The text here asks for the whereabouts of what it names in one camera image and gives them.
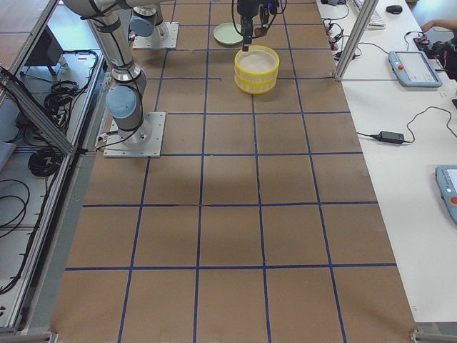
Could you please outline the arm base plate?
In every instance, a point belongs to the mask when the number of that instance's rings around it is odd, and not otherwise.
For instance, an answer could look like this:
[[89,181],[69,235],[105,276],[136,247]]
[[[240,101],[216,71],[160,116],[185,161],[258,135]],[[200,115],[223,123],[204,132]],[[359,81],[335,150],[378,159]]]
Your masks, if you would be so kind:
[[166,123],[166,112],[148,112],[144,114],[143,124],[131,135],[118,129],[117,123],[111,120],[111,131],[103,155],[105,158],[144,158],[161,156],[161,148]]
[[152,31],[135,33],[133,49],[137,50],[161,50],[175,49],[178,39],[179,23],[162,22],[155,26]]

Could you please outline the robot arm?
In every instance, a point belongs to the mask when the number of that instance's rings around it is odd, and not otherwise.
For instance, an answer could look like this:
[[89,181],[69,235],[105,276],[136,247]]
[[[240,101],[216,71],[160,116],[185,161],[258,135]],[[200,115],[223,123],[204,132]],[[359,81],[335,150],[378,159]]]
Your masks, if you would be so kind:
[[136,36],[156,43],[169,36],[161,7],[158,4],[135,6],[132,9],[130,29]]
[[145,20],[134,29],[138,36],[153,36],[164,25],[161,19],[160,1],[65,1],[64,4],[83,21],[88,21],[94,36],[111,68],[113,81],[106,95],[106,109],[117,125],[115,140],[104,145],[109,148],[123,144],[139,148],[151,141],[152,126],[146,122],[143,95],[147,86],[144,70],[134,60],[128,39],[125,37],[117,11],[131,11],[132,19]]

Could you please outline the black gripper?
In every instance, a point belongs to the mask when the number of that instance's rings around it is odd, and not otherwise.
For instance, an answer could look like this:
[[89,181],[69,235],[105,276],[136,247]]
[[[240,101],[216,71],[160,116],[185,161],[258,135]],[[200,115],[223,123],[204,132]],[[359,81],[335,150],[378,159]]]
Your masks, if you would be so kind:
[[248,51],[249,45],[253,40],[253,20],[252,18],[241,17],[241,35],[243,38],[242,51]]

